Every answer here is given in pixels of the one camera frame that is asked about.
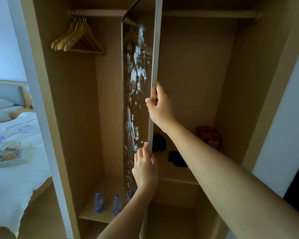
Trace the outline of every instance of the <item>hand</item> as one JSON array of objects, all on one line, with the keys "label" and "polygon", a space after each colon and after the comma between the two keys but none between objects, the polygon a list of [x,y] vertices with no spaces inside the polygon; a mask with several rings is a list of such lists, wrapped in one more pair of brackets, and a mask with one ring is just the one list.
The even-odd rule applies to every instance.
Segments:
[{"label": "hand", "polygon": [[132,173],[138,187],[137,189],[146,190],[153,196],[158,184],[158,168],[156,159],[149,153],[147,142],[134,155]]},{"label": "hand", "polygon": [[158,104],[155,106],[150,98],[146,98],[145,102],[149,110],[152,121],[158,125],[163,132],[166,133],[167,126],[175,122],[173,110],[171,108],[171,100],[164,93],[163,87],[157,82],[156,85]]}]

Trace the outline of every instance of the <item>bed headboard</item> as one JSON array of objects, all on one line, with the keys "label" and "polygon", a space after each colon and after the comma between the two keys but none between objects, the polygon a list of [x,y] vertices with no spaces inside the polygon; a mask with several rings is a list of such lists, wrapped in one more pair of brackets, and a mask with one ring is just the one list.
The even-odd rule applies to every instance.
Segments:
[{"label": "bed headboard", "polygon": [[0,98],[13,102],[15,105],[25,106],[22,89],[19,85],[0,84]]}]

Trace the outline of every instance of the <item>bag with cartoon print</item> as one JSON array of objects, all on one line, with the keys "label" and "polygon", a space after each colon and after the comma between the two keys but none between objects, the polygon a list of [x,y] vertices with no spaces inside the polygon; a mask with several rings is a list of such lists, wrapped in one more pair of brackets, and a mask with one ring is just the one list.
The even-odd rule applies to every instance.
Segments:
[{"label": "bag with cartoon print", "polygon": [[0,148],[0,167],[27,163],[32,153],[32,147],[23,148],[20,141],[11,141]]}]

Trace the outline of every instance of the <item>person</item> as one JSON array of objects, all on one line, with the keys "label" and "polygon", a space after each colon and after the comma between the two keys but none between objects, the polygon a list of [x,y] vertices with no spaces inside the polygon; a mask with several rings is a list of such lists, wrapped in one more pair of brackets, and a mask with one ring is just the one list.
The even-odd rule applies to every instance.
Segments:
[{"label": "person", "polygon": [[[211,148],[179,124],[171,102],[157,84],[158,104],[147,98],[152,121],[176,145],[208,199],[235,236],[248,239],[299,238],[299,213],[253,174]],[[144,143],[134,156],[137,190],[98,238],[138,238],[158,184],[155,158]]]}]

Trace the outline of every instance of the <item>wardrobe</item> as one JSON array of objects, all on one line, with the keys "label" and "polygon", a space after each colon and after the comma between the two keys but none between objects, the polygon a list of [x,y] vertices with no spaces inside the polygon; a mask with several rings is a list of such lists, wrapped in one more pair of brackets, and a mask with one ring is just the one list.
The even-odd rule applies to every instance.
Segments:
[{"label": "wardrobe", "polygon": [[[134,1],[21,0],[75,239],[97,237],[113,219],[116,194],[127,203],[117,10]],[[51,49],[71,10],[92,10],[86,19],[104,56]],[[32,39],[33,15],[39,40]],[[163,0],[157,80],[176,119],[193,133],[197,125],[216,128],[221,152],[249,171],[298,55],[299,0]],[[228,228],[190,169],[168,162],[175,145],[156,126],[154,133],[167,149],[154,153],[160,180],[141,237],[225,238]],[[96,190],[105,196],[101,214],[94,212]]]}]

